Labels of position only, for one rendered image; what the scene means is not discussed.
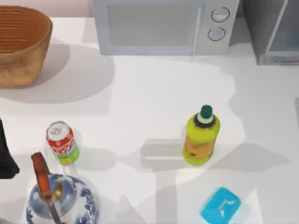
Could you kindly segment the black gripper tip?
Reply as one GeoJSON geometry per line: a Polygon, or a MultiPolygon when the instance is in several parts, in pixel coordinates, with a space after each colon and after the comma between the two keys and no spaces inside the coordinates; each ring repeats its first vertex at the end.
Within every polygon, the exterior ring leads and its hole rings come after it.
{"type": "Polygon", "coordinates": [[[19,172],[20,169],[9,152],[3,123],[0,119],[0,180],[12,179],[19,172]]]}

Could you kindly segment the microwave knob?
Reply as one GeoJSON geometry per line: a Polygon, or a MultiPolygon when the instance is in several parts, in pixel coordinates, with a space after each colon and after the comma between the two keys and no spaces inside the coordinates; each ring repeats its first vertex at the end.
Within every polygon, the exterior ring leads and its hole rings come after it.
{"type": "Polygon", "coordinates": [[[226,7],[214,9],[211,18],[214,22],[224,22],[230,16],[230,11],[226,7]]]}
{"type": "Polygon", "coordinates": [[[223,28],[217,27],[209,30],[207,37],[213,42],[222,40],[225,37],[226,31],[223,28]]]}

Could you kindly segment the blue and white teapot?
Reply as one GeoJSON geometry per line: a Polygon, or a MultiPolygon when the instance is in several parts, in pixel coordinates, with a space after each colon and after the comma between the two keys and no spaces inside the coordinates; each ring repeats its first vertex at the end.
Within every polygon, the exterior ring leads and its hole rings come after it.
{"type": "Polygon", "coordinates": [[[29,194],[27,224],[98,224],[98,205],[82,180],[51,173],[40,152],[31,160],[37,184],[29,194]]]}

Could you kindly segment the blue soap bar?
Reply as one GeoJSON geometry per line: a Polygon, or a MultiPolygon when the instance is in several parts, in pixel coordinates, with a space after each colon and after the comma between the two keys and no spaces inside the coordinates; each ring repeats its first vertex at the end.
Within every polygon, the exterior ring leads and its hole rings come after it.
{"type": "Polygon", "coordinates": [[[229,224],[240,206],[241,200],[236,194],[220,187],[208,198],[199,214],[208,224],[229,224]]]}

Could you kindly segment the pale microwave oven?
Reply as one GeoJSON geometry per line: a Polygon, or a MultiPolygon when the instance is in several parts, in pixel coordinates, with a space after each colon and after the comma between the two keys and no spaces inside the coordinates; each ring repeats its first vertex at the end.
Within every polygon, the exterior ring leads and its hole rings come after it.
{"type": "Polygon", "coordinates": [[[103,55],[192,56],[197,8],[201,7],[196,55],[225,54],[240,0],[93,0],[98,44],[103,55]],[[226,7],[230,16],[214,22],[214,9],[226,7]],[[223,28],[217,42],[207,34],[223,28]]]}

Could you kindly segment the yellow green bottle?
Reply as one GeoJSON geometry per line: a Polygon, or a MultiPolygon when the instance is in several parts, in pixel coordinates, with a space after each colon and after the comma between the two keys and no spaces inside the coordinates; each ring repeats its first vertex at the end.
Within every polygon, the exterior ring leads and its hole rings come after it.
{"type": "Polygon", "coordinates": [[[220,120],[213,114],[213,108],[210,105],[203,105],[201,110],[187,121],[184,159],[192,165],[206,163],[214,153],[220,128],[220,120]]]}

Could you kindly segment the red and green can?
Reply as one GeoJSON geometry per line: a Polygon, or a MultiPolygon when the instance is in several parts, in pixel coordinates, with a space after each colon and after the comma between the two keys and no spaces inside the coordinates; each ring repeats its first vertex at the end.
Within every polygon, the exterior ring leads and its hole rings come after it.
{"type": "Polygon", "coordinates": [[[63,121],[56,121],[46,129],[47,143],[61,165],[70,165],[79,157],[79,147],[72,128],[63,121]]]}

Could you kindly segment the brown woven basket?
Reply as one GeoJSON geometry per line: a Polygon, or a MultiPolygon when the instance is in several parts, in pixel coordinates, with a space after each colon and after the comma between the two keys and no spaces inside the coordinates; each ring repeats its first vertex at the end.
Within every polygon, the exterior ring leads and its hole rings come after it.
{"type": "Polygon", "coordinates": [[[0,5],[0,88],[35,82],[49,48],[53,24],[28,7],[0,5]]]}

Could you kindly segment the grey cabinet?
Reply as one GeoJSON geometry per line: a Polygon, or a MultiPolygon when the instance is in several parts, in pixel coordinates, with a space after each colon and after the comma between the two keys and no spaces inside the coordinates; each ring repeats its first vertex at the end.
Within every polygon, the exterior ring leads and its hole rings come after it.
{"type": "Polygon", "coordinates": [[[258,65],[299,65],[299,0],[242,0],[258,65]]]}

